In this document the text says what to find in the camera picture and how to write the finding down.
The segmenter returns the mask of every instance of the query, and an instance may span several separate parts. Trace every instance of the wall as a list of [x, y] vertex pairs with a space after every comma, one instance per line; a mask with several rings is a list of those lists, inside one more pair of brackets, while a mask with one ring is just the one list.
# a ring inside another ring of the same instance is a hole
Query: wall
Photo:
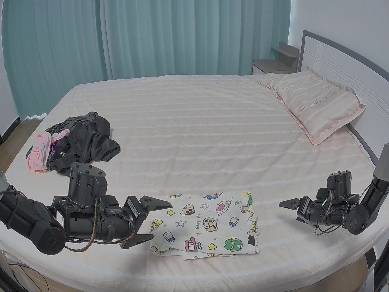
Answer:
[[[0, 41], [3, 1], [4, 0], [0, 0]], [[0, 42], [0, 135], [3, 135], [4, 132], [7, 131], [17, 117], [18, 114], [9, 87], [7, 72], [4, 69], [3, 44]]]
[[289, 44], [303, 30], [338, 42], [389, 71], [389, 0], [292, 0]]

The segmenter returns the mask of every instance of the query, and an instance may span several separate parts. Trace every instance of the pile of clothes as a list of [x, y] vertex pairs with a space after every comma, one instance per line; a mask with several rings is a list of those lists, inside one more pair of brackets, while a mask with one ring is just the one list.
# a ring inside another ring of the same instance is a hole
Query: pile of clothes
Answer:
[[119, 144], [109, 137], [110, 123], [97, 112], [69, 117], [37, 135], [26, 155], [28, 168], [69, 176], [73, 162], [108, 162], [120, 152]]

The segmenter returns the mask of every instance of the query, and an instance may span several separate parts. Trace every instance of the striped pillow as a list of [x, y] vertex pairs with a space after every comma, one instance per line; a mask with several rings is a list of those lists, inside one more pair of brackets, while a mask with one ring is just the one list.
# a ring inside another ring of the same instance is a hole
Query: striped pillow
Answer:
[[260, 83], [281, 100], [314, 145], [366, 108], [352, 89], [324, 80], [310, 69], [286, 75], [266, 74]]

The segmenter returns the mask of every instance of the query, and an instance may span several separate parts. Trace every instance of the striped bed sheet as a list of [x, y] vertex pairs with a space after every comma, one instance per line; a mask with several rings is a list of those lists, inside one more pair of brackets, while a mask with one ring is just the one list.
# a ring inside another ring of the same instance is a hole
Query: striped bed sheet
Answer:
[[[150, 245], [93, 245], [84, 253], [41, 254], [0, 226], [0, 248], [43, 275], [84, 291], [286, 291], [307, 286], [351, 264], [388, 230], [389, 203], [358, 236], [347, 230], [320, 237], [295, 221], [280, 201], [314, 198], [328, 174], [351, 170], [361, 193], [373, 168], [343, 127], [310, 143], [285, 106], [260, 84], [262, 75], [168, 75], [76, 86], [47, 115], [7, 171], [27, 197], [47, 205], [67, 194], [68, 178], [33, 173], [25, 154], [37, 132], [97, 111], [111, 123], [121, 152], [93, 165], [107, 173], [108, 194], [174, 195], [249, 189], [258, 215], [260, 252], [185, 261], [158, 257]], [[148, 232], [147, 220], [143, 231]]]

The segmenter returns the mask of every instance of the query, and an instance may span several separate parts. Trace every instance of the headboard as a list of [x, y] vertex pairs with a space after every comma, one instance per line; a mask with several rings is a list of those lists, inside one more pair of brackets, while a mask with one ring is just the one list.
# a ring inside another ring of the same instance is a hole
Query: headboard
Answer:
[[376, 165], [389, 143], [389, 72], [353, 50], [304, 30], [298, 71], [312, 68], [328, 80], [354, 89], [365, 111], [347, 126]]

